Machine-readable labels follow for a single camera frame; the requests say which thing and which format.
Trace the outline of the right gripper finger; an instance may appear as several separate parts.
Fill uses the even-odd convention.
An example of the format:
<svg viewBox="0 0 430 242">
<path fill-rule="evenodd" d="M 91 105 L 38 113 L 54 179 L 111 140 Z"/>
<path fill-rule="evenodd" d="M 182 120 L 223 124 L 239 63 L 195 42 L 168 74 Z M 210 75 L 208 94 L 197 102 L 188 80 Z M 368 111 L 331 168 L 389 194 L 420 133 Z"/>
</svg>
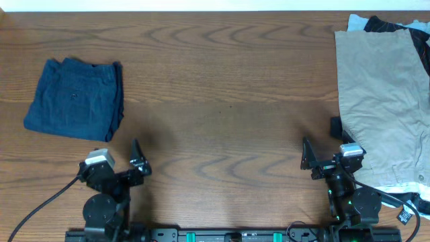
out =
<svg viewBox="0 0 430 242">
<path fill-rule="evenodd" d="M 342 131 L 341 138 L 344 144 L 355 142 L 354 139 L 345 130 Z"/>
<path fill-rule="evenodd" d="M 301 170 L 312 169 L 316 167 L 318 160 L 312 150 L 312 146 L 310 141 L 304 137 L 302 139 L 303 151 L 302 151 L 302 160 L 300 164 Z"/>
</svg>

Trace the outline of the dark blue denim shorts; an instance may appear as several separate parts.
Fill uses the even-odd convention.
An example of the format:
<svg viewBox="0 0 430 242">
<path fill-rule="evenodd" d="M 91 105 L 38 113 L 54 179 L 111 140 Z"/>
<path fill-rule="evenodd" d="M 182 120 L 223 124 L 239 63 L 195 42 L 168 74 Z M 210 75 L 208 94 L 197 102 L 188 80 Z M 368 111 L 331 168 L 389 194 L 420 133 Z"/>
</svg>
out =
<svg viewBox="0 0 430 242">
<path fill-rule="evenodd" d="M 28 130 L 109 142 L 124 117 L 122 65 L 46 61 L 24 118 Z"/>
</svg>

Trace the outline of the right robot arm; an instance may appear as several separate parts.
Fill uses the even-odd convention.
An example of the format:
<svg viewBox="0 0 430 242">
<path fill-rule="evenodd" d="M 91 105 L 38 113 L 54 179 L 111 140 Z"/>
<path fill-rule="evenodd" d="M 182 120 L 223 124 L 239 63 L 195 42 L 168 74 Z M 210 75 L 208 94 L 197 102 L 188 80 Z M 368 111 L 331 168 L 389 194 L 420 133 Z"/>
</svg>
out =
<svg viewBox="0 0 430 242">
<path fill-rule="evenodd" d="M 365 150 L 358 143 L 345 143 L 331 159 L 319 161 L 306 137 L 302 145 L 300 168 L 311 170 L 313 180 L 325 180 L 331 216 L 337 219 L 318 233 L 318 240 L 373 241 L 372 225 L 379 222 L 381 195 L 353 178 L 353 173 L 362 168 Z"/>
</svg>

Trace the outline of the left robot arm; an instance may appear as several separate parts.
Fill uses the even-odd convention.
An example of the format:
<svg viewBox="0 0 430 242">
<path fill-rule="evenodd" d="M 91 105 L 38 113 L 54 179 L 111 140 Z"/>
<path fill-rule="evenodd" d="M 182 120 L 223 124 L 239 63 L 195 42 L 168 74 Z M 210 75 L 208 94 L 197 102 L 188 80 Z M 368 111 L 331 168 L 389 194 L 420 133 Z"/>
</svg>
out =
<svg viewBox="0 0 430 242">
<path fill-rule="evenodd" d="M 83 207 L 86 241 L 150 241 L 144 225 L 129 223 L 130 188 L 142 185 L 152 173 L 136 139 L 132 141 L 130 164 L 130 169 L 116 173 L 108 149 L 90 152 L 79 164 L 79 180 L 98 192 Z"/>
</svg>

